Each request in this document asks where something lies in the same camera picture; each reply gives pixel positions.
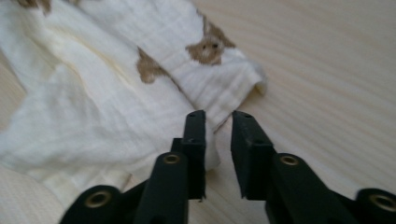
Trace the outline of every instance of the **wooden table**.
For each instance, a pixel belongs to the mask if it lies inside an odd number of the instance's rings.
[[[259,121],[277,151],[304,158],[330,189],[347,197],[370,187],[396,193],[395,1],[194,3],[264,68],[267,93],[254,91],[239,110]],[[24,91],[0,66],[5,129]],[[240,198],[231,129],[229,119],[216,133],[222,164],[207,174],[207,200],[191,202],[190,223],[268,223],[263,202]],[[6,216],[0,222],[54,223],[62,215],[53,195],[34,180],[4,168],[0,176]]]

